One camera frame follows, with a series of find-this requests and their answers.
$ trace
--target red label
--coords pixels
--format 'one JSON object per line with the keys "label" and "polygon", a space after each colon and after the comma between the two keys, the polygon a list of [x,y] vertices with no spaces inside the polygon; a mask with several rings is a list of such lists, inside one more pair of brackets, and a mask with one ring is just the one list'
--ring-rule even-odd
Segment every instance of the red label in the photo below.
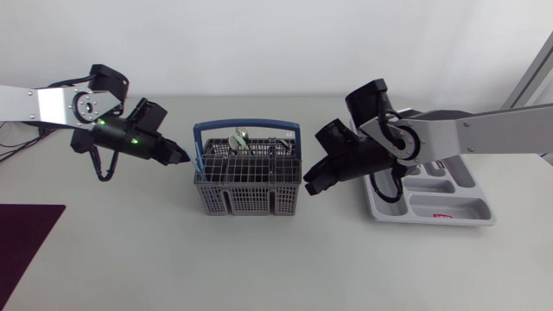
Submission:
{"label": "red label", "polygon": [[444,215],[444,214],[434,214],[434,218],[450,218],[450,219],[452,219],[453,217],[451,217],[449,215]]}

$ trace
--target black cable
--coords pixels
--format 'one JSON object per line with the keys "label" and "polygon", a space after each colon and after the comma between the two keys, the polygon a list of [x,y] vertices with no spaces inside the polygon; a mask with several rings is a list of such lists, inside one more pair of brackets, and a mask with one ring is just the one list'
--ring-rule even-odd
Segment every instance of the black cable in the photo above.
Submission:
{"label": "black cable", "polygon": [[91,75],[89,75],[87,77],[84,77],[84,78],[68,79],[68,80],[64,80],[64,81],[60,81],[60,82],[55,82],[55,83],[52,83],[51,85],[49,85],[48,87],[73,86],[74,84],[77,84],[77,83],[83,83],[83,82],[90,81],[90,80],[94,79],[94,77],[96,77],[96,74],[91,74]]}
{"label": "black cable", "polygon": [[0,158],[0,163],[10,159],[12,156],[15,156],[18,152],[34,146],[35,144],[40,142],[40,140],[46,138],[48,135],[52,134],[53,132],[55,132],[55,130],[39,128],[38,137],[35,137],[25,143],[20,143],[15,145],[15,146],[19,146],[17,149],[13,149],[0,154],[0,156],[3,156],[3,158]]}
{"label": "black cable", "polygon": [[398,149],[404,148],[396,140],[393,134],[391,134],[391,130],[388,127],[388,119],[386,118],[386,101],[385,101],[384,94],[382,92],[378,94],[378,126],[380,126],[380,131],[382,131],[382,135],[384,135],[384,137],[388,140],[388,142],[396,146],[396,148]]}
{"label": "black cable", "polygon": [[100,181],[108,181],[113,177],[115,173],[115,167],[118,164],[119,152],[113,151],[113,156],[111,157],[110,168],[107,170],[105,176],[102,175],[102,161],[100,160],[100,154],[96,146],[92,146],[92,149],[88,151],[90,157],[92,158],[92,164],[94,165],[94,170],[96,170],[96,175]]}
{"label": "black cable", "polygon": [[396,116],[397,119],[399,119],[399,120],[402,119],[401,116],[399,115],[399,113],[397,113],[397,111],[386,111],[386,113],[390,113],[390,114]]}
{"label": "black cable", "polygon": [[378,189],[377,181],[374,177],[374,174],[370,175],[370,179],[371,179],[372,189],[374,189],[374,192],[377,193],[378,196],[380,197],[380,199],[382,199],[385,202],[396,203],[401,199],[401,196],[404,194],[404,184],[401,182],[401,178],[397,178],[397,177],[392,176],[392,179],[394,181],[394,185],[396,185],[396,189],[397,189],[396,196],[393,197],[393,198],[380,192],[380,189]]}

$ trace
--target white table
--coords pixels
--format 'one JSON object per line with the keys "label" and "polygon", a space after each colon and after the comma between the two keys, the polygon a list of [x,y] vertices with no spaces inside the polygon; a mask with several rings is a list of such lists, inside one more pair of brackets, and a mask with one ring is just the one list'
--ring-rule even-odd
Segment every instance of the white table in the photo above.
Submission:
{"label": "white table", "polygon": [[[349,118],[342,98],[156,102],[160,132],[192,152],[197,122],[300,123],[303,173],[324,156],[315,132]],[[294,217],[209,217],[192,165],[121,155],[103,183],[70,137],[0,165],[3,203],[67,205],[7,311],[553,309],[553,169],[536,155],[467,158],[498,219],[473,228],[377,223],[360,179],[302,185]]]}

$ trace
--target blue basket handle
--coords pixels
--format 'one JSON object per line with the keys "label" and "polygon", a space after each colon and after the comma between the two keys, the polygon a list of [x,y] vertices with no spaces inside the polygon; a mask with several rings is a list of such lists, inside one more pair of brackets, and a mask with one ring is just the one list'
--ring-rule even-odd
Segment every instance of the blue basket handle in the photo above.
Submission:
{"label": "blue basket handle", "polygon": [[204,154],[203,143],[201,142],[201,132],[203,130],[215,130],[227,127],[263,127],[279,130],[293,130],[296,134],[296,156],[298,160],[302,159],[302,138],[300,136],[300,125],[279,120],[256,119],[256,118],[236,118],[202,122],[194,125],[194,141],[198,145],[200,155]]}

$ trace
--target white plastic tray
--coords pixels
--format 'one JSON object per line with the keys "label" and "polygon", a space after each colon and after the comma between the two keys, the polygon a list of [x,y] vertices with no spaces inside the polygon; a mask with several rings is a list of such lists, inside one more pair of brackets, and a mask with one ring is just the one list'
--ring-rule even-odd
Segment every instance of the white plastic tray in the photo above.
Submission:
{"label": "white plastic tray", "polygon": [[[391,170],[375,174],[383,194],[395,196]],[[363,176],[369,208],[377,221],[432,225],[494,225],[495,215],[461,156],[419,165],[403,178],[404,195],[397,203],[380,199]]]}

